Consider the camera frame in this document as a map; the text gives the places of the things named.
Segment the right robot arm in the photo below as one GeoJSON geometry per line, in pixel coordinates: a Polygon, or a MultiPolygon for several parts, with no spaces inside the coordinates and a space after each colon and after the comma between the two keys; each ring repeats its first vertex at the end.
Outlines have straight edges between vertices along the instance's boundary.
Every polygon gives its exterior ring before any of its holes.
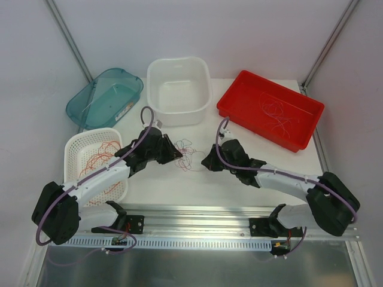
{"type": "Polygon", "coordinates": [[[355,221],[360,202],[332,172],[305,176],[280,170],[251,158],[236,139],[214,144],[201,164],[212,172],[229,171],[243,184],[267,188],[303,200],[279,204],[256,224],[256,232],[277,238],[298,227],[318,226],[332,236],[342,236],[355,221]]]}

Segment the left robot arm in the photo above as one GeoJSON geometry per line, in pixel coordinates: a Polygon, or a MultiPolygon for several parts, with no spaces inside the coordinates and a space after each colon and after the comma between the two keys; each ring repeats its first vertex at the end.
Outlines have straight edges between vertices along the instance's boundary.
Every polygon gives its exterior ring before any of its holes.
{"type": "Polygon", "coordinates": [[[80,179],[64,184],[54,181],[42,189],[32,213],[37,226],[36,243],[43,246],[44,233],[55,245],[66,243],[79,231],[127,233],[132,224],[127,212],[114,200],[99,206],[86,204],[110,186],[127,180],[146,168],[149,162],[168,164],[182,158],[167,134],[157,127],[146,127],[138,139],[118,150],[103,166],[80,179]]]}

